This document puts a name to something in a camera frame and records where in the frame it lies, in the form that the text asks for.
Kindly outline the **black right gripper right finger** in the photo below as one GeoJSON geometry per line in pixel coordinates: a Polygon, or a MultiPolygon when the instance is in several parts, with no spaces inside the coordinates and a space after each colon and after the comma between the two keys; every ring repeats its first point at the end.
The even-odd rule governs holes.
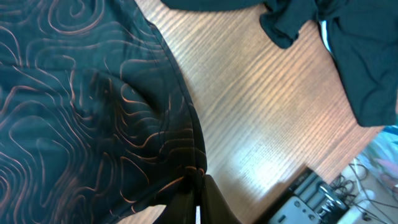
{"type": "Polygon", "coordinates": [[[212,176],[207,174],[203,178],[200,193],[200,219],[201,224],[241,224],[212,176]]]}

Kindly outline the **black patterned sports jersey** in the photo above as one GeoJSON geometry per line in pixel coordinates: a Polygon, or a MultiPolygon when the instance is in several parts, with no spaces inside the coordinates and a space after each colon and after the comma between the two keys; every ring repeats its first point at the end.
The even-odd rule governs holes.
{"type": "Polygon", "coordinates": [[[185,80],[135,1],[1,2],[2,223],[117,223],[206,168],[185,80]]]}

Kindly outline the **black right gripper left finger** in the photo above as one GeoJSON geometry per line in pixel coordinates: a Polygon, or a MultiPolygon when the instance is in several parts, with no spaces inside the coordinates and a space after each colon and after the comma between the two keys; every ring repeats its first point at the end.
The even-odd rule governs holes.
{"type": "Polygon", "coordinates": [[[195,222],[195,195],[190,190],[178,192],[153,224],[195,224],[195,222]]]}

